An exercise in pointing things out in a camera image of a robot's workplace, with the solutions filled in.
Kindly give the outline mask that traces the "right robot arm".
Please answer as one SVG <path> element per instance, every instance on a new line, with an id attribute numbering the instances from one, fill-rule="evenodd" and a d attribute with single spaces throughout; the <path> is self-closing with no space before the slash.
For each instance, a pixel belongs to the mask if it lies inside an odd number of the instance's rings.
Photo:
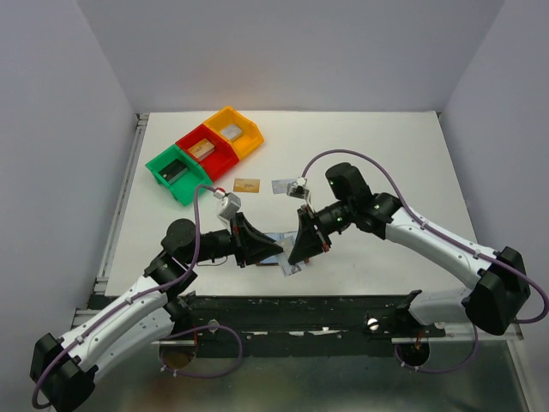
<path id="1" fill-rule="evenodd" d="M 330 234 L 354 225 L 417 252 L 462 283 L 458 289 L 410 293 L 396 309 L 400 322 L 408 326 L 470 322 L 494 336 L 507 331 L 530 296 L 518 251 L 510 247 L 494 251 L 430 225 L 407 212 L 398 197 L 371 192 L 359 169 L 348 162 L 329 168 L 325 177 L 336 201 L 318 211 L 309 205 L 299 208 L 290 264 L 329 251 Z"/>

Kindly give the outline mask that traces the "gold credit card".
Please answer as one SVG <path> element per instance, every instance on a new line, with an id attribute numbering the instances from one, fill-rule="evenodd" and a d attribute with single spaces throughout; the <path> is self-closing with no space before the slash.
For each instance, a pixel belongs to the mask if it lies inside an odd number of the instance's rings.
<path id="1" fill-rule="evenodd" d="M 260 179 L 241 179 L 235 178 L 233 182 L 233 191 L 242 193 L 258 193 L 260 191 Z"/>

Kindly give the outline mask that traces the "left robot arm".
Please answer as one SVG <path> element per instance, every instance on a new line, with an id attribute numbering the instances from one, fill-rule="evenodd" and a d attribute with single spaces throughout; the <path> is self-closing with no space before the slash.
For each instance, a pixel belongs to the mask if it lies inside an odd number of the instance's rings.
<path id="1" fill-rule="evenodd" d="M 170 335 L 182 317 L 178 296 L 196 279 L 197 263 L 233 256 L 245 267 L 282 251 L 242 213 L 227 228 L 205 234 L 197 219 L 178 219 L 160 244 L 160 253 L 126 292 L 84 324 L 59 337 L 46 333 L 34 344 L 30 378 L 35 409 L 76 410 L 109 367 Z"/>

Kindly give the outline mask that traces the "silver VIP credit card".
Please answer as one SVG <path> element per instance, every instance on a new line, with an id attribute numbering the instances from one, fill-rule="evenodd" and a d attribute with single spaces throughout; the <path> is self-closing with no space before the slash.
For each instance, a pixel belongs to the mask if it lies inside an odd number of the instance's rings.
<path id="1" fill-rule="evenodd" d="M 274 194 L 287 194 L 287 188 L 293 185 L 296 179 L 277 179 L 271 181 L 272 192 Z"/>

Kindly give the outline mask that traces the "brown leather card holder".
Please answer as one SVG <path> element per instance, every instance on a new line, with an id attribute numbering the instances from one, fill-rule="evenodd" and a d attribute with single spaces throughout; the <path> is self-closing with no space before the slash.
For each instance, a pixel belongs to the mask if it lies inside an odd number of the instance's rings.
<path id="1" fill-rule="evenodd" d="M 267 250 L 261 255 L 261 259 L 256 265 L 277 265 L 278 260 L 276 255 L 280 252 L 275 248 L 276 245 L 282 248 L 286 258 L 290 258 L 297 240 L 297 234 L 296 231 L 267 233 L 267 236 L 273 241 L 273 244 L 267 246 Z"/>

